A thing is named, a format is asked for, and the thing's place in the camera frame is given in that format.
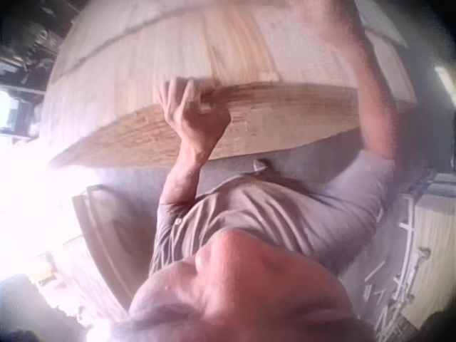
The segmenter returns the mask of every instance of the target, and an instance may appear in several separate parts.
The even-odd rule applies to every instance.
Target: fingers
[[[182,110],[181,114],[188,118],[192,114],[200,111],[200,87],[197,85],[195,80],[189,79],[187,86],[185,87],[184,95],[182,97]]]

